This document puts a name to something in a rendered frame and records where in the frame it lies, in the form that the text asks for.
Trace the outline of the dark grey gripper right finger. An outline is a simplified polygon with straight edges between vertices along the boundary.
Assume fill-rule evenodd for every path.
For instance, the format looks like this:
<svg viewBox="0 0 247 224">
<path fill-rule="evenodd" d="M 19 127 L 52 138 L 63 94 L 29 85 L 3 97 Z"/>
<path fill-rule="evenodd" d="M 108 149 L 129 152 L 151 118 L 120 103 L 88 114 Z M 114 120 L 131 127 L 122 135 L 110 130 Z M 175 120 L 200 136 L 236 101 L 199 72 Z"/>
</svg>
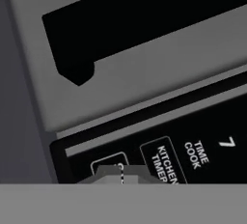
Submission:
<svg viewBox="0 0 247 224">
<path fill-rule="evenodd" d="M 125 165 L 123 181 L 125 183 L 163 184 L 163 181 L 154 177 L 145 165 Z"/>
</svg>

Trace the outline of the black microwave start button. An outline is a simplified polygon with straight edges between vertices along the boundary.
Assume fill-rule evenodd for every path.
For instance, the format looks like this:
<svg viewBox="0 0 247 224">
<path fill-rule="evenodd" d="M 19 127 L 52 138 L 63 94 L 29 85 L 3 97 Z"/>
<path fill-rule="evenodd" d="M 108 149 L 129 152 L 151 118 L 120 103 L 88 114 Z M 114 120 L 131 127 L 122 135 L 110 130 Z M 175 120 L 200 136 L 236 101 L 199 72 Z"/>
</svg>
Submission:
<svg viewBox="0 0 247 224">
<path fill-rule="evenodd" d="M 92 173 L 95 174 L 100 165 L 117 165 L 119 163 L 128 165 L 128 159 L 124 152 L 110 154 L 108 156 L 97 159 L 91 163 L 90 167 Z"/>
</svg>

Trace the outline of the grey and black microwave oven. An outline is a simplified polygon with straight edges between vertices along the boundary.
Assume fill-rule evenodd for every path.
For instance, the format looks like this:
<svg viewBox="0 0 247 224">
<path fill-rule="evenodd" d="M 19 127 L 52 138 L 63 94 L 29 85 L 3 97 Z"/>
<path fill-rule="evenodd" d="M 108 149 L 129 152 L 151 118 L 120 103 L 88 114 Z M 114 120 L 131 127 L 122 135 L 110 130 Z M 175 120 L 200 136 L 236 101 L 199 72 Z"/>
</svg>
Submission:
<svg viewBox="0 0 247 224">
<path fill-rule="evenodd" d="M 247 183 L 247 62 L 117 118 L 47 132 L 61 183 L 89 178 L 93 161 L 118 152 L 164 183 Z"/>
</svg>

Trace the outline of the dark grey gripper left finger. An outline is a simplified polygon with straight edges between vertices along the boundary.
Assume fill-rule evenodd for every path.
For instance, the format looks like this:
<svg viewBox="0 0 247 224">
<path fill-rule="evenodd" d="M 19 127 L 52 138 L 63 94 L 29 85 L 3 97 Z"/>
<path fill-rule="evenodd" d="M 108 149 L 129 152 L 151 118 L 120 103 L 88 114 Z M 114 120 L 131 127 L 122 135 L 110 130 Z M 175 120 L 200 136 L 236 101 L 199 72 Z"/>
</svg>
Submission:
<svg viewBox="0 0 247 224">
<path fill-rule="evenodd" d="M 115 165 L 99 165 L 96 173 L 89 178 L 79 182 L 80 184 L 122 184 L 123 183 L 123 166 Z"/>
</svg>

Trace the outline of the grey microwave door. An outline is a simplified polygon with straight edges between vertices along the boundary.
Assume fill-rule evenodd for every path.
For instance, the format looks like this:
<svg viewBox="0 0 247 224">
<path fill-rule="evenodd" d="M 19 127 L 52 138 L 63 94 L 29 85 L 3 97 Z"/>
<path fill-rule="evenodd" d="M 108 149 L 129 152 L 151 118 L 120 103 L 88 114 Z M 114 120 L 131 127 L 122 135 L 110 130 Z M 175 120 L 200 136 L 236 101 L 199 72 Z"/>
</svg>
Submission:
<svg viewBox="0 0 247 224">
<path fill-rule="evenodd" d="M 247 5 L 96 63 L 82 86 L 60 75 L 41 17 L 77 0 L 10 0 L 42 126 L 62 132 L 117 118 L 184 85 L 247 62 Z"/>
</svg>

